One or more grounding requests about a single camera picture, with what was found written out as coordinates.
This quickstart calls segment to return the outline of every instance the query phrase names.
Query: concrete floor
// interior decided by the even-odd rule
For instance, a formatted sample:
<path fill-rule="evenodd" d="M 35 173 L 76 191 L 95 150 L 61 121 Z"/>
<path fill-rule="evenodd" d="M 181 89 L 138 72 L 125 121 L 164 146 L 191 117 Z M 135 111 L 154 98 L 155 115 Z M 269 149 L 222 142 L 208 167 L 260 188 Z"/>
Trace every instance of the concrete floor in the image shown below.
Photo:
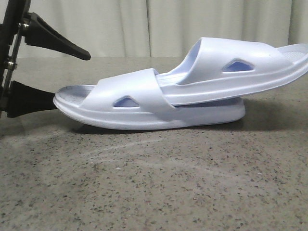
<path fill-rule="evenodd" d="M 19 59 L 42 90 L 179 58 Z M 308 230 L 308 75 L 233 123 L 127 132 L 58 110 L 0 120 L 0 230 Z"/>

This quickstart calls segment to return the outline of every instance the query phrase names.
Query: background wall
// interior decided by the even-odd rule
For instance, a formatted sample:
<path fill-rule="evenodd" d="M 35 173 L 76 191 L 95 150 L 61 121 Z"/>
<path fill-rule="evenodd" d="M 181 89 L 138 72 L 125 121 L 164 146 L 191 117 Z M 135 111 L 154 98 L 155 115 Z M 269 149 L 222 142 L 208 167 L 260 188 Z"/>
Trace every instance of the background wall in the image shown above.
<path fill-rule="evenodd" d="M 202 36 L 308 43 L 308 0 L 32 0 L 30 12 L 92 57 L 183 56 Z M 19 52 L 61 56 L 25 44 Z"/>

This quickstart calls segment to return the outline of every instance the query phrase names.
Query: black bracket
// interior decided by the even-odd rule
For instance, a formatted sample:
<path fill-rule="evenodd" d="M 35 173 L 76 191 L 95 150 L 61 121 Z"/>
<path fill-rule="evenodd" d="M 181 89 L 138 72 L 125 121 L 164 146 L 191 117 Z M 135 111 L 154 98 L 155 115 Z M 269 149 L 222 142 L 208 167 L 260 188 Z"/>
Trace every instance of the black bracket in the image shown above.
<path fill-rule="evenodd" d="M 22 36 L 30 46 L 59 51 L 82 60 L 91 58 L 89 52 L 64 38 L 36 13 L 29 13 L 30 3 L 31 0 L 9 0 L 3 24 L 0 24 L 0 113 L 7 112 L 7 117 L 56 109 L 52 102 L 54 93 L 11 82 L 13 71 L 17 68 L 16 58 Z"/>

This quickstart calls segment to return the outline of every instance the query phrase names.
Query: white slide sandal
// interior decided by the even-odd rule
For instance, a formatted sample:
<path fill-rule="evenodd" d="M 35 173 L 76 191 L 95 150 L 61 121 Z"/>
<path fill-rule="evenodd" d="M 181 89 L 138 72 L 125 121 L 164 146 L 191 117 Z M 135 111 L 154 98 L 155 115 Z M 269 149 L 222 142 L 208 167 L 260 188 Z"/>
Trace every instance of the white slide sandal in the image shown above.
<path fill-rule="evenodd" d="M 245 115 L 241 95 L 290 83 L 308 71 L 308 45 L 201 38 L 168 73 L 145 69 L 75 85 L 54 104 L 79 122 L 111 129 L 181 128 L 232 122 Z"/>

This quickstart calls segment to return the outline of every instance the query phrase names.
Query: triangular cutout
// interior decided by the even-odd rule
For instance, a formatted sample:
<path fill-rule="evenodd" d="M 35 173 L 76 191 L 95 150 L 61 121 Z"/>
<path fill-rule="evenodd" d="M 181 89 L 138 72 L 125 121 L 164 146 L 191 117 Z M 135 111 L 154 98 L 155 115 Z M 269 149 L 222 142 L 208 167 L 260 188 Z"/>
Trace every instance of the triangular cutout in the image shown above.
<path fill-rule="evenodd" d="M 251 71 L 253 69 L 254 68 L 250 64 L 247 64 L 243 62 L 242 60 L 235 60 L 231 62 L 230 65 L 224 67 L 222 71 L 223 72 L 236 72 L 236 71 Z"/>
<path fill-rule="evenodd" d="M 139 104 L 131 97 L 125 96 L 114 103 L 114 107 L 139 107 Z"/>

